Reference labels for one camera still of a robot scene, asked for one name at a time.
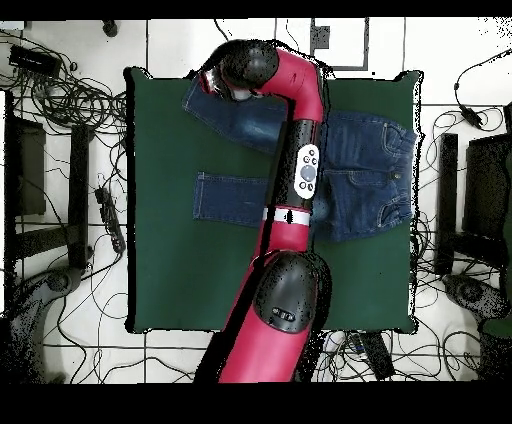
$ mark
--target jeans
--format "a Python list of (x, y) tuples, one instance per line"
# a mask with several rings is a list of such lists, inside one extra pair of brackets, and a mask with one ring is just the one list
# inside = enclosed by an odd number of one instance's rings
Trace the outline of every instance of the jeans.
[[(286, 118), (284, 103), (227, 102), (205, 94), (197, 77), (182, 106), (228, 140), (269, 155)], [(322, 128), (323, 174), (311, 217), (316, 237), (332, 242), (369, 237), (408, 220), (415, 142), (414, 132), (389, 119), (331, 110)], [(199, 172), (193, 217), (258, 228), (267, 182)]]

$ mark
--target green table surface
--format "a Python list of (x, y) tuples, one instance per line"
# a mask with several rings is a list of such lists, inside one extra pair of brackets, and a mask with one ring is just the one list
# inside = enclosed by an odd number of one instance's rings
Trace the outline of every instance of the green table surface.
[[(185, 79), (135, 85), (134, 330), (215, 330), (226, 316), (254, 250), (257, 230), (192, 219), (198, 171), (267, 177), (271, 158), (223, 139), (181, 107)], [(329, 81), (335, 109), (393, 119), (413, 129), (419, 73), (398, 81)], [(333, 277), (326, 328), (409, 332), (410, 224), (375, 237), (317, 243)]]

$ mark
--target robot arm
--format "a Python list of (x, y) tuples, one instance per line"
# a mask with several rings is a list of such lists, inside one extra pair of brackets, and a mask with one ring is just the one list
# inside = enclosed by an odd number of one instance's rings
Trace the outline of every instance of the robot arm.
[(272, 44), (234, 40), (200, 71), (208, 94), (226, 101), (274, 96), (287, 102), (256, 248), (225, 328), (214, 335), (195, 381), (291, 381), (308, 343), (320, 272), (306, 253), (324, 119), (317, 67)]

